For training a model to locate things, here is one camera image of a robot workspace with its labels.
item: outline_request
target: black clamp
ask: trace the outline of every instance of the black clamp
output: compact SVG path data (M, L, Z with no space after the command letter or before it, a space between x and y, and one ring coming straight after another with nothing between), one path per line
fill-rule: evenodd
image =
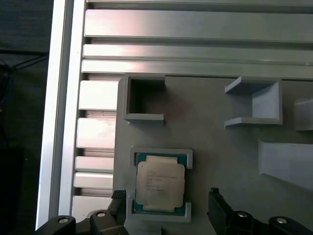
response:
M234 211L219 193L209 192L209 220L217 235L313 235L313 232L293 219L276 216L268 224L245 211Z
M42 225L35 235L129 235L124 227L126 191L117 190L107 210L98 210L90 218L76 223L72 216L58 216Z

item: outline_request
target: bolt head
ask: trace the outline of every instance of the bolt head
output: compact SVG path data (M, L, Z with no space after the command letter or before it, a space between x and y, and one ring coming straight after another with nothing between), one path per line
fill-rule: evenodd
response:
M97 216L98 217L103 217L103 216L105 216L106 214L104 213L104 212L99 212L98 214L97 214Z
M283 219L283 218L277 218L276 221L280 224L287 224L287 220Z
M67 218L63 218L63 219L60 219L59 220L59 223L63 224L63 223L66 223L68 222L68 219Z
M238 212L238 216L241 218L246 218L248 215L241 211L241 212Z

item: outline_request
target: dark floor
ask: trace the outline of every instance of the dark floor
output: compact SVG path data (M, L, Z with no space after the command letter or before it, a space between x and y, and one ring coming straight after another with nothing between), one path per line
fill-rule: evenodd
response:
M1 0L0 49L48 51L52 10L53 0ZM33 57L0 58L12 65ZM24 148L19 235L32 234L35 228L47 68L44 61L12 75L13 90L0 113L10 144Z

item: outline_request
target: gray bracket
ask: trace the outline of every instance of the gray bracket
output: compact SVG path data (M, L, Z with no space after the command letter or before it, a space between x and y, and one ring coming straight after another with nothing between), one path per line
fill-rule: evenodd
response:
M239 77L225 86L225 94L245 95L249 99L250 117L237 117L224 122L224 126L282 125L282 88L277 78L256 79Z
M187 169L192 169L193 151L191 149L166 149L166 148L146 148L132 147L130 150L130 170L136 172L136 155L137 153L151 154L183 154L187 156ZM131 190L127 190L126 217L129 219L152 220L152 221L168 221L168 222L183 222L191 221L191 202L185 202L185 215L163 215L163 214L141 214L134 212L135 200L135 182L132 184Z
M313 144L259 141L259 173L313 190Z
M165 92L165 76L126 74L124 79L123 119L130 123L164 124L164 114L150 114L146 110L149 99Z
M183 154L187 156L187 169L192 169L193 151L191 149L179 148L146 148L146 147L132 147L130 153L129 166L136 165L137 153L159 153L159 154Z
M294 128L297 131L313 130L313 98L295 102Z

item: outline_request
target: gray ramp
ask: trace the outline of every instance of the gray ramp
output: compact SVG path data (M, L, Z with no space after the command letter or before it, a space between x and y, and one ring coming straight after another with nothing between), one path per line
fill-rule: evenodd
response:
M259 172L313 190L313 144L259 141Z
M313 98L295 102L294 127L297 131L313 130Z

